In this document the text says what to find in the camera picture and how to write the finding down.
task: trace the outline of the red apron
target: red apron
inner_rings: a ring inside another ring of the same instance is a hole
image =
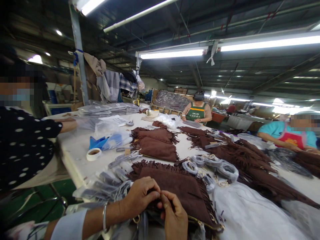
[[[287,143],[291,143],[295,146],[297,146],[298,148],[304,150],[306,143],[307,143],[307,134],[306,132],[302,132],[302,134],[298,134],[298,133],[292,133],[292,132],[288,132],[287,131],[287,126],[288,124],[285,123],[284,126],[284,130],[281,134],[280,137],[278,137],[277,139],[282,141],[282,142],[287,142]]]

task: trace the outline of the plaid shirt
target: plaid shirt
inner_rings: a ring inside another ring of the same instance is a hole
[[[133,98],[134,94],[138,88],[136,83],[132,83],[128,81],[122,73],[119,75],[120,77],[120,88],[129,91],[130,97]]]

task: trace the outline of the teal shirt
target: teal shirt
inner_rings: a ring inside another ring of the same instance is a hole
[[[259,129],[258,132],[267,133],[274,138],[278,138],[281,136],[281,134],[284,130],[284,127],[285,127],[285,122],[276,121],[276,122],[271,122],[271,123],[263,125]],[[291,127],[289,127],[289,126],[287,126],[287,132],[292,132],[292,133],[296,133],[296,134],[302,133],[302,132],[298,132],[298,131],[292,131]],[[316,146],[317,137],[316,137],[315,133],[308,131],[308,132],[306,132],[306,135],[307,135],[307,145],[309,147],[317,148],[317,146]]]

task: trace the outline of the green apron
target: green apron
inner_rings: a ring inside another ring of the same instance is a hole
[[[193,103],[191,103],[191,108],[186,115],[187,120],[194,121],[197,118],[203,119],[204,118],[204,106],[205,106],[205,104],[203,105],[203,107],[196,107],[196,106],[193,106]]]

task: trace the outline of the stack of packaged bags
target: stack of packaged bags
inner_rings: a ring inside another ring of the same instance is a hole
[[[89,100],[87,106],[78,108],[82,117],[111,117],[115,115],[128,115],[138,113],[140,108],[133,103],[110,103]]]
[[[155,105],[176,111],[183,111],[190,102],[191,100],[179,94],[162,90],[157,95]]]

